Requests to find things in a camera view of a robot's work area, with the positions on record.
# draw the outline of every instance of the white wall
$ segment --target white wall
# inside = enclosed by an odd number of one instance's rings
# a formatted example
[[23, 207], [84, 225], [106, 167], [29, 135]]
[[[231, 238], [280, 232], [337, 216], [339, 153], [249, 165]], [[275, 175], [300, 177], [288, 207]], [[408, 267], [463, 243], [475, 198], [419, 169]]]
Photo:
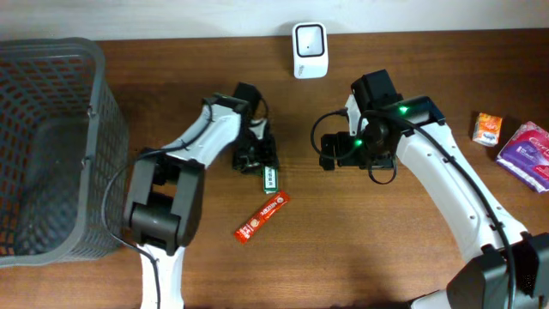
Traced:
[[548, 0], [0, 0], [0, 39], [195, 38], [549, 27]]

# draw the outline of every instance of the plastic basket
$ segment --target plastic basket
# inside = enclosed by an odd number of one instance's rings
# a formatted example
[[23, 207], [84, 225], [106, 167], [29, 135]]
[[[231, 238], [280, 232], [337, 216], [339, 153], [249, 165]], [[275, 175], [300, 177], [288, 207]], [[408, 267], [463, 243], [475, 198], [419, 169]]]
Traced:
[[[126, 162], [128, 127], [86, 39], [0, 43], [0, 267], [90, 260], [117, 243], [100, 200]], [[122, 226], [124, 180], [106, 210]]]

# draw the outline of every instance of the wooden tabletop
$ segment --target wooden tabletop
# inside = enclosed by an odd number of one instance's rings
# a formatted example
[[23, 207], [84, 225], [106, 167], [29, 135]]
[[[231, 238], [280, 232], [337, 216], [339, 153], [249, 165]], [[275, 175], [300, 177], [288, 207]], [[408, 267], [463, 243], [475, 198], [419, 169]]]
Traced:
[[[330, 35], [329, 72], [293, 77], [290, 37], [100, 42], [112, 92], [130, 126], [131, 151], [163, 146], [197, 118], [201, 98], [255, 84], [268, 100], [292, 201], [246, 245], [232, 233], [267, 199], [262, 180], [231, 169], [232, 151], [208, 169], [202, 221], [184, 257], [189, 306], [329, 307], [409, 300], [445, 288], [463, 266], [450, 230], [419, 181], [401, 167], [391, 185], [358, 168], [324, 172], [314, 121], [345, 105], [350, 84], [387, 69], [404, 97], [431, 96], [457, 144], [499, 202], [533, 234], [549, 230], [548, 195], [471, 142], [474, 115], [549, 130], [549, 30]], [[341, 118], [317, 134], [346, 130]], [[120, 249], [91, 263], [0, 270], [2, 308], [138, 308], [139, 257]]]

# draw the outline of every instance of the pink and purple package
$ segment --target pink and purple package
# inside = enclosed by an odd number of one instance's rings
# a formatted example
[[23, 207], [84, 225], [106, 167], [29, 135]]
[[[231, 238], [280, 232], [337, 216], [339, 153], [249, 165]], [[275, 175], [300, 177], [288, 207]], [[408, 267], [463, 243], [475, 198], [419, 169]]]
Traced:
[[497, 163], [538, 193], [549, 191], [549, 133], [531, 121], [521, 125]]

